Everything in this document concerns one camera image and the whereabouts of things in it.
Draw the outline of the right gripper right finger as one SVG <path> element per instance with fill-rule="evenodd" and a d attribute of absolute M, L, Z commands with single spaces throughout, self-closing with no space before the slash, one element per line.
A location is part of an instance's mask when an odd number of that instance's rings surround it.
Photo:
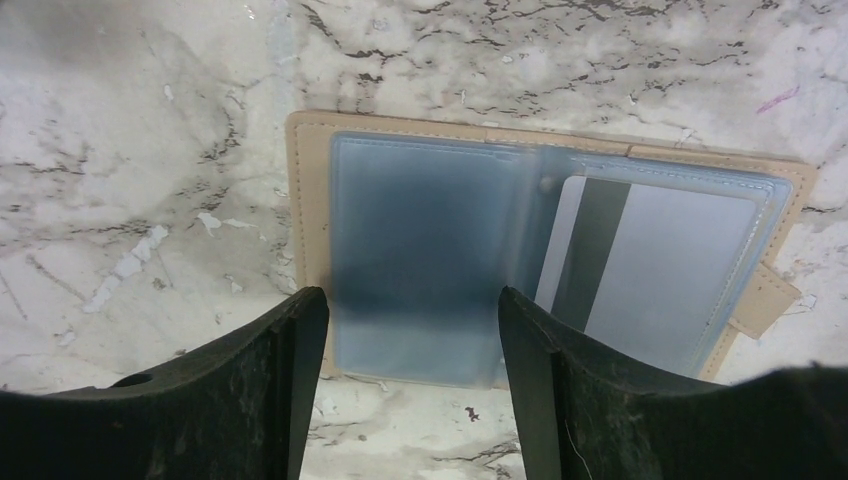
<path fill-rule="evenodd" d="M 633 359 L 503 289 L 498 322 L 530 479 L 843 479 L 847 371 L 733 386 Z"/>

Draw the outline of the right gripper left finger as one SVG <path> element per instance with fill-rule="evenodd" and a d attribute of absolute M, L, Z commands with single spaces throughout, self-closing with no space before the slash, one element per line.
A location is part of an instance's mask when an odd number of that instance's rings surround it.
<path fill-rule="evenodd" d="M 296 479 L 329 324 L 306 287 L 107 388 L 1 395 L 5 479 Z"/>

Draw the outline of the beige card holder wallet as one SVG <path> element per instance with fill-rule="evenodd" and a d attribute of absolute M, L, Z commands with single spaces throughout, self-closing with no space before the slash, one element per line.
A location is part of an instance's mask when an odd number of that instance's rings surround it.
<path fill-rule="evenodd" d="M 772 266 L 816 180 L 800 161 L 322 110 L 292 113 L 286 142 L 297 281 L 330 301 L 328 373 L 509 387 L 497 299 L 511 286 L 537 304 L 571 177 L 756 204 L 688 377 L 714 378 L 738 335 L 760 337 L 799 295 Z"/>

